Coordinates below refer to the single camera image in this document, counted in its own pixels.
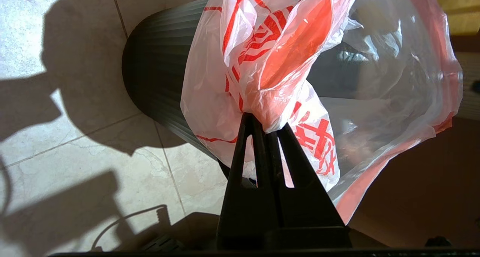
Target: tile floor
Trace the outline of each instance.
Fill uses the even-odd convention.
[[[217,163],[122,81],[135,25],[189,1],[2,0],[0,256],[113,250],[159,219],[189,235],[186,216],[220,213]]]

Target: plastic bag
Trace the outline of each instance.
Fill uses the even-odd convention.
[[[363,28],[307,78],[331,119],[341,178],[328,194],[345,222],[391,158],[451,126],[462,98],[437,0],[356,0],[349,16]]]
[[[242,113],[251,112],[267,133],[288,122],[302,134],[324,187],[338,182],[329,116],[305,79],[318,54],[352,27],[353,1],[209,0],[190,48],[180,106],[192,132],[226,166]],[[251,141],[243,175],[256,177]]]

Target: ribbed bin surface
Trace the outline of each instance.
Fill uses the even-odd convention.
[[[122,71],[127,92],[143,113],[214,158],[194,136],[180,109],[188,52],[207,1],[145,18],[127,40]]]

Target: tile grout line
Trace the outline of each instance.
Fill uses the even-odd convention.
[[[113,0],[113,2],[115,2],[115,7],[117,8],[117,13],[118,13],[118,16],[120,18],[120,23],[121,23],[121,26],[122,26],[122,29],[123,29],[123,33],[125,34],[125,38],[128,39],[127,29],[125,28],[125,23],[123,22],[122,13],[120,13],[120,7],[119,7],[119,4],[118,4],[118,1]]]
[[[163,147],[163,142],[162,142],[162,139],[160,137],[160,132],[158,132],[158,128],[156,126],[155,120],[152,119],[152,121],[153,121],[153,124],[155,126],[155,130],[156,130],[156,134],[158,136],[158,139],[160,140],[160,144],[162,145],[163,155],[165,155],[166,164],[168,165],[168,170],[170,171],[170,176],[172,177],[173,185],[175,186],[175,191],[177,192],[178,200],[180,201],[181,209],[183,210],[183,215],[186,217],[187,214],[185,213],[185,208],[183,207],[182,198],[181,198],[180,192],[177,188],[177,183],[175,182],[175,177],[173,176],[172,168],[170,167],[170,162],[168,161],[167,153],[165,152],[165,148]]]
[[[68,143],[71,143],[71,142],[73,142],[73,141],[77,141],[77,140],[80,139],[80,138],[83,138],[83,137],[85,137],[85,136],[89,136],[89,135],[94,134],[94,133],[96,133],[96,132],[98,132],[98,131],[104,130],[104,129],[110,127],[110,126],[113,126],[113,125],[115,125],[115,124],[118,124],[118,123],[123,122],[123,121],[128,120],[128,119],[131,119],[132,117],[136,117],[137,115],[140,115],[140,114],[142,114],[142,112],[136,113],[135,115],[131,115],[130,117],[126,117],[126,118],[124,118],[124,119],[120,119],[120,120],[118,120],[117,122],[113,122],[113,123],[111,123],[111,124],[108,124],[108,125],[106,125],[106,126],[103,126],[103,127],[101,127],[101,128],[98,128],[98,129],[96,129],[96,130],[94,130],[94,131],[91,131],[91,132],[89,132],[89,133],[87,133],[87,134],[83,134],[82,136],[79,136],[79,137],[77,137],[77,138],[75,138],[75,139],[72,139],[72,140],[70,140],[70,141],[68,141],[68,142],[65,142],[65,143],[63,143],[63,144],[56,145],[56,146],[54,146],[53,148],[49,148],[49,149],[47,149],[47,150],[45,150],[45,151],[42,151],[42,152],[39,152],[39,153],[37,153],[37,154],[35,154],[35,155],[31,155],[31,156],[29,156],[28,158],[24,158],[24,159],[22,159],[22,160],[18,160],[18,161],[16,161],[15,163],[11,163],[11,164],[9,164],[9,165],[1,168],[0,170],[6,170],[7,168],[9,168],[9,167],[11,167],[11,166],[14,166],[14,165],[19,164],[19,163],[23,163],[23,162],[26,161],[26,160],[29,160],[29,159],[31,159],[31,158],[35,158],[35,157],[38,156],[38,155],[47,153],[48,151],[52,151],[52,150],[54,150],[55,148],[59,148],[60,146],[64,146],[64,145],[66,145],[66,144],[68,144]]]

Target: translucent plastic bag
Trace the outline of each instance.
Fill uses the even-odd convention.
[[[243,112],[264,131],[287,122],[324,187],[339,179],[329,116],[305,81],[317,56],[354,24],[355,0],[209,0],[190,48],[181,109],[197,138],[231,166]],[[255,178],[252,143],[245,177]]]
[[[356,0],[349,16],[363,28],[308,77],[331,119],[341,178],[328,194],[345,222],[391,158],[451,126],[462,98],[437,0]]]

